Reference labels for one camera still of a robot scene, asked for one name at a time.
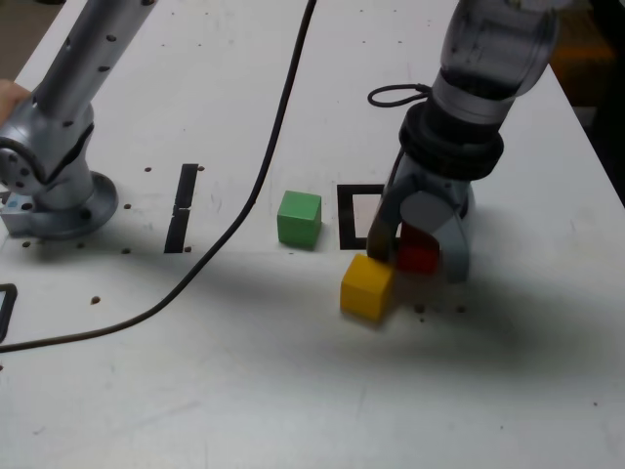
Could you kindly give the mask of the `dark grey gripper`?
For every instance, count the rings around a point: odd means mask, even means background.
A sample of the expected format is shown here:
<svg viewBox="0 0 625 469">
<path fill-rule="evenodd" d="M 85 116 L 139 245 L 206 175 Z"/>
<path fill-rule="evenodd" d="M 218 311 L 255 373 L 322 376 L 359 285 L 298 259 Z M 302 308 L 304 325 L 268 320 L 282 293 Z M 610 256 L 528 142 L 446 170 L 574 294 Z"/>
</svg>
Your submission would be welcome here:
<svg viewBox="0 0 625 469">
<path fill-rule="evenodd" d="M 368 231 L 366 254 L 388 262 L 401 221 L 401 269 L 464 282 L 470 271 L 474 206 L 470 182 L 436 175 L 400 149 Z"/>
</svg>

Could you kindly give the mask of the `person's hand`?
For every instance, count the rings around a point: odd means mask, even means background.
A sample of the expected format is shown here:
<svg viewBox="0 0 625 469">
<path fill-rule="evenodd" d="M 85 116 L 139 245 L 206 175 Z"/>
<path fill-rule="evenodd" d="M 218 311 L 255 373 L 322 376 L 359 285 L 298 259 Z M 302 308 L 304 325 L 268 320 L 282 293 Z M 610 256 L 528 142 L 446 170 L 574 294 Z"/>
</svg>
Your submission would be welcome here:
<svg viewBox="0 0 625 469">
<path fill-rule="evenodd" d="M 9 80 L 0 80 L 0 125 L 10 117 L 16 106 L 30 97 L 30 92 Z"/>
</svg>

